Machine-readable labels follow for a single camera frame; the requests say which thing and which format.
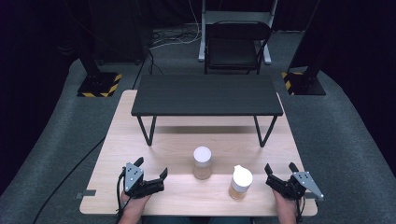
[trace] black cable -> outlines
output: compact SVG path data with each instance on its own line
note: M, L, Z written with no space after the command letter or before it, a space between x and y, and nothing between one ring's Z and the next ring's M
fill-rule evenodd
M146 61L146 58L143 60L142 65L140 65L140 69L139 69L139 72L137 73L136 79L134 80L134 85L132 86L132 90L134 90L134 86L136 85L136 82L140 77L140 73L142 72L142 68L143 68L143 65L145 64L145 61Z
M152 55L152 53L151 53L150 50L148 50L148 55L150 56L149 59L151 60L151 65L150 65L150 67L148 68L149 74L152 75L152 66L153 66L153 65L156 66L156 67L158 68L158 70L160 70L161 74L163 74L163 70L161 70L161 68L160 68L157 64L155 64L155 62L154 62L154 56Z
M96 144L96 146L94 146L74 167L73 169L69 172L69 174L67 174L67 176L61 181L61 183L58 185L58 187L56 187L56 189L51 193L51 195L48 197L48 199L43 203L43 205L41 205L40 210L38 210L37 215L35 215L35 220L33 221L33 224L35 224L38 220L38 217L40 216L41 212L43 211L44 207L47 205L47 203L50 201L50 199L52 198L52 196L55 194L55 192L61 187L61 185L64 183L64 181L66 181L66 179L73 174L73 172L79 167L79 165L85 161L85 159L105 140L105 137L102 138L102 140L100 140L98 142L98 144Z
M117 209L117 219L116 219L115 224L120 222L122 215L123 215L123 209L126 207L126 205L129 203L129 201L131 201L131 199L132 199L132 197L129 197L128 201L124 205L121 205L120 182L123 177L125 178L125 167L122 167L122 172L119 176L119 180L117 181L117 202L119 204L119 209Z

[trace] human hand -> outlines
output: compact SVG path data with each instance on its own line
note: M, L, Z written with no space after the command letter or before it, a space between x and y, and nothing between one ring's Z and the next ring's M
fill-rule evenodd
M119 223L136 224L142 216L143 211L145 210L146 203L149 201L150 197L151 195L139 199L129 200L130 197L126 195L123 191L120 196L121 204L125 204L126 202L128 202L128 200L129 202L123 208L123 214Z
M277 219L280 224L296 224L297 207L296 202L285 199L280 193L273 189Z

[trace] cable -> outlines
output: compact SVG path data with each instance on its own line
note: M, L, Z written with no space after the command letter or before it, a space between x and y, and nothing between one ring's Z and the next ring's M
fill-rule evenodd
M143 65L145 64L145 61L146 61L146 58L143 60L142 65L140 65L140 69L139 69L139 72L137 73L136 79L134 80L134 85L132 86L132 90L134 90L134 86L136 85L136 82L140 77L140 73L142 72L142 68L143 68Z
M176 40L178 40L180 43L162 44L162 45L159 45L159 46L152 47L152 48L150 48L150 49L156 49L156 48L159 48L159 47L168 46L168 45L175 45L175 44L190 44L190 43L192 43L192 42L194 42L194 41L196 41L196 40L199 40L199 39L201 38L201 37L198 37L198 36L199 36L199 33L200 33L199 23L198 23L198 20L197 20L197 18L196 18L196 16L195 16L194 10L192 9L191 0L189 0L189 4L190 4L190 9L191 9L192 16L194 17L194 19L195 19L195 24L196 24L196 26L197 26L197 31L196 31L196 36L195 36L195 38L194 38L193 40L191 40L191 41L188 41L188 42L184 42L184 41L182 41L181 39L178 39L178 38L177 38Z
M61 187L61 185L64 183L64 181L66 181L66 179L73 174L73 172L79 167L79 165L85 161L85 159L87 159L87 157L95 150L97 149L97 147L105 140L105 137L102 138L102 140L100 140L96 146L94 146L74 167L73 169L69 172L69 174L67 174L67 176L61 181L61 183L58 185L58 187L56 187L56 189L51 193L51 195L47 198L47 200L43 203L43 205L41 205L40 210L38 210L37 215L35 215L35 220L33 221L33 224L35 224L38 220L38 217L40 216L41 212L43 211L44 207L47 205L47 203L50 201L50 199L52 198L52 196L55 194L55 192Z
M161 68L157 64L154 63L154 56L152 55L150 50L148 50L148 55L151 56L151 58L149 58L151 60L151 66L148 68L149 74L152 75L152 66L153 65L155 65L158 68L158 70L160 70L161 74L163 74L163 70L161 70Z
M99 40L102 44L106 45L108 48L110 48L111 50L113 50L115 53L119 54L121 57L124 57L126 59L131 59L134 60L135 58L131 58L128 55L123 54L122 52L120 52L119 50L117 50L116 48L110 46L109 44L107 44L107 42L105 40L103 40L102 38L100 38L99 36L97 36L96 34L94 34L90 29L88 29L87 27L85 27L84 24L82 24L81 22L79 22L74 16L73 16L73 12L71 11L69 5L67 4L67 1L64 0L64 5L66 6L67 11L69 12L69 16L78 26L80 26L82 29L84 29L86 32L88 32L88 34L90 34L91 36L93 36L94 38L96 38L97 40Z

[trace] black backdrop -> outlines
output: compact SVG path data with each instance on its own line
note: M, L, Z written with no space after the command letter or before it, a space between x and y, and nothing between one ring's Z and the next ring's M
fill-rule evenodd
M320 69L344 90L396 174L396 14L394 2L321 0L290 67L312 66L326 41ZM326 38L330 31L334 39Z

